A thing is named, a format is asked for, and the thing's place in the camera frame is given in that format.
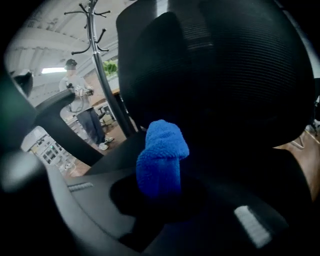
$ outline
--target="chair leg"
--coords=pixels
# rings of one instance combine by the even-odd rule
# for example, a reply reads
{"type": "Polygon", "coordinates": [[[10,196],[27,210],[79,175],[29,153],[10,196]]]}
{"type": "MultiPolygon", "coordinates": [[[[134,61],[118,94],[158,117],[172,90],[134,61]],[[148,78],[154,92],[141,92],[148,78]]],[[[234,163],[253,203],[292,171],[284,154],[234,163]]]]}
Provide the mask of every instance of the chair leg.
{"type": "Polygon", "coordinates": [[[298,149],[303,150],[305,148],[304,141],[302,139],[302,134],[299,136],[300,144],[295,142],[294,140],[291,141],[291,144],[296,146],[298,149]]]}

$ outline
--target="white t-shirt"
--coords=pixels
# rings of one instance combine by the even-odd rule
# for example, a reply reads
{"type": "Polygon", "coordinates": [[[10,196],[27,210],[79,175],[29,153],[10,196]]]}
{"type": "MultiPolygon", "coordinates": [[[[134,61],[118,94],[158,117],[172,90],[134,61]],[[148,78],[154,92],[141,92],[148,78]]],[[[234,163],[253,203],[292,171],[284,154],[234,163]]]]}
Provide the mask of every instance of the white t-shirt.
{"type": "MultiPolygon", "coordinates": [[[[91,86],[88,86],[88,84],[86,83],[83,77],[80,77],[74,74],[70,77],[65,76],[64,78],[62,78],[59,84],[59,91],[62,92],[64,90],[67,90],[68,89],[67,85],[69,84],[72,84],[73,88],[69,90],[73,92],[93,89],[91,86]]],[[[82,96],[77,96],[77,93],[76,93],[74,101],[69,105],[69,107],[66,108],[67,111],[72,112],[74,115],[78,115],[79,113],[91,108],[89,96],[86,93],[81,93],[81,92],[80,92],[80,95],[82,96]]]]}

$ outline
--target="wooden floor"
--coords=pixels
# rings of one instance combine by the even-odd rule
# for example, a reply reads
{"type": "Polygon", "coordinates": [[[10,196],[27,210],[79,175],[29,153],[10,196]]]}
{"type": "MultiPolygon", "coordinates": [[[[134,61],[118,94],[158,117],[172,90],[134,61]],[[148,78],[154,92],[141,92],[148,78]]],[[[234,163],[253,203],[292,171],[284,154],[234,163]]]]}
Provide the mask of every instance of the wooden floor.
{"type": "Polygon", "coordinates": [[[320,141],[320,134],[315,139],[306,131],[302,133],[304,149],[299,149],[292,143],[279,146],[277,148],[290,151],[299,162],[302,171],[308,182],[312,200],[314,201],[320,191],[320,144],[315,140],[320,141]]]}
{"type": "MultiPolygon", "coordinates": [[[[91,146],[103,155],[106,155],[126,139],[117,122],[114,122],[113,128],[108,132],[108,136],[113,137],[114,141],[109,144],[107,150],[99,150],[94,144],[91,146]]],[[[320,144],[305,131],[302,133],[302,140],[304,142],[304,149],[299,149],[292,143],[287,143],[277,148],[290,151],[297,159],[310,187],[312,199],[315,200],[320,191],[320,144]]],[[[76,169],[69,173],[68,177],[82,176],[90,168],[79,160],[76,160],[75,165],[76,169]]]]}

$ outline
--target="black mesh fabric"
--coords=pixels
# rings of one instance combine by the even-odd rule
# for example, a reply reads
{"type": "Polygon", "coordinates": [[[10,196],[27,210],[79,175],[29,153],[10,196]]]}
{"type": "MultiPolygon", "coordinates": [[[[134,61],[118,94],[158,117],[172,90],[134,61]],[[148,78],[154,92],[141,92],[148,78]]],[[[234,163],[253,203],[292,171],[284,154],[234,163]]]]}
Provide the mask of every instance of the black mesh fabric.
{"type": "Polygon", "coordinates": [[[250,147],[274,147],[302,133],[313,112],[313,72],[272,0],[169,0],[168,12],[152,21],[132,19],[143,17],[144,2],[154,13],[139,0],[117,21],[120,91],[141,125],[164,119],[188,143],[210,147],[235,136],[250,147]],[[207,141],[198,142],[199,129],[207,141]]]}

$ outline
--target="green plant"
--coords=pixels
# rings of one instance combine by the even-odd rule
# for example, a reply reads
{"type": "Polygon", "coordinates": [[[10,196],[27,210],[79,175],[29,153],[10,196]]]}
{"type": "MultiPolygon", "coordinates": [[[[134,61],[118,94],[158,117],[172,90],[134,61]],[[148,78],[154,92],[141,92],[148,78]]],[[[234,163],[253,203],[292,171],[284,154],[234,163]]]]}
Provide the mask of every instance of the green plant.
{"type": "Polygon", "coordinates": [[[118,65],[112,60],[105,61],[103,62],[103,69],[104,69],[105,75],[109,77],[118,72],[118,65]]]}

